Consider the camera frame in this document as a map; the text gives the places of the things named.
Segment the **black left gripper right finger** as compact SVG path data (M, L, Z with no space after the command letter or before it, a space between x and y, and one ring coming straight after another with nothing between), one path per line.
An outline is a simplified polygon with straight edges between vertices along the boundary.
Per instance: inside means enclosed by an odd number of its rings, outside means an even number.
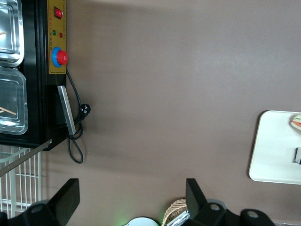
M194 178L186 179L187 226L273 226L262 211L244 209L239 215L216 202L209 202Z

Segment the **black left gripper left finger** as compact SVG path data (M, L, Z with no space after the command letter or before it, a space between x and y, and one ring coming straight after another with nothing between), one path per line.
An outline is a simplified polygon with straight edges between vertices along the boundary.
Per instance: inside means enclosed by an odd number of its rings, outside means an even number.
M2 226L65 226L80 203L79 179L69 179L50 199L32 204L22 214L8 218L0 213Z

